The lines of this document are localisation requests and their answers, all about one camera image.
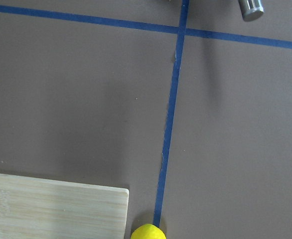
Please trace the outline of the yellow lemon near board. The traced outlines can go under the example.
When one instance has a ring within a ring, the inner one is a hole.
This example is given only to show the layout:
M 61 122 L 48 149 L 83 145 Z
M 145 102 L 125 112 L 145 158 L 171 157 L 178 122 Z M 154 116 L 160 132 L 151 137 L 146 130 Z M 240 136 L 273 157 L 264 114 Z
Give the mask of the yellow lemon near board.
M 166 239 L 166 236 L 155 225 L 144 224 L 133 231 L 131 239 Z

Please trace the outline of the light wooden cutting board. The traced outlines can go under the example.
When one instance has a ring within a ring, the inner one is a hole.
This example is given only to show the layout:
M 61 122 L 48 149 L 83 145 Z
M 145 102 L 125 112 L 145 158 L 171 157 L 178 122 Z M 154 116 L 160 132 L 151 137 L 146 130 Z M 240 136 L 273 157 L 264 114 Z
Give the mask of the light wooden cutting board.
M 125 188 L 0 174 L 0 239 L 122 239 Z

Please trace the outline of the metal cylinder post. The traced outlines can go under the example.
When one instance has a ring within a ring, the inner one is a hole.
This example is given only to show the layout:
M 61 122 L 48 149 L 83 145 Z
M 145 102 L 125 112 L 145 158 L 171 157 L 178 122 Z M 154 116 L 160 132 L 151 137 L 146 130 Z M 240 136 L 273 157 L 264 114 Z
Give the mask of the metal cylinder post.
M 254 21 L 264 14 L 261 0 L 238 0 L 238 3 L 245 22 Z

